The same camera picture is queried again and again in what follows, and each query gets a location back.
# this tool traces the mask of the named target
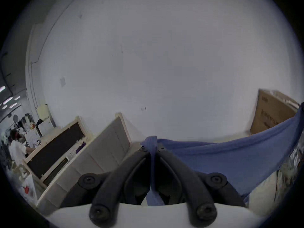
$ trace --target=white wall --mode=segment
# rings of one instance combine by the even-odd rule
[[[133,141],[213,139],[250,128],[259,88],[304,101],[302,52],[271,0],[74,0],[62,12],[33,36],[49,33],[37,84],[58,126],[79,115],[97,133],[122,112]]]

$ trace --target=blue cloth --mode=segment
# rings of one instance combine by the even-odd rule
[[[223,143],[180,142],[147,137],[142,143],[151,152],[152,164],[158,144],[162,144],[194,171],[224,174],[239,194],[249,194],[289,157],[302,134],[302,103],[296,115],[266,131]],[[154,166],[148,205],[163,205],[155,191]]]

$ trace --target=fluorescent light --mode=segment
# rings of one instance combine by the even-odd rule
[[[10,108],[13,108],[15,105],[17,105],[18,103],[16,102],[16,103],[14,103],[14,104],[12,104],[11,106],[10,106]]]
[[[6,101],[3,102],[3,104],[5,105],[7,102],[9,102],[11,99],[13,99],[13,97],[8,98]]]

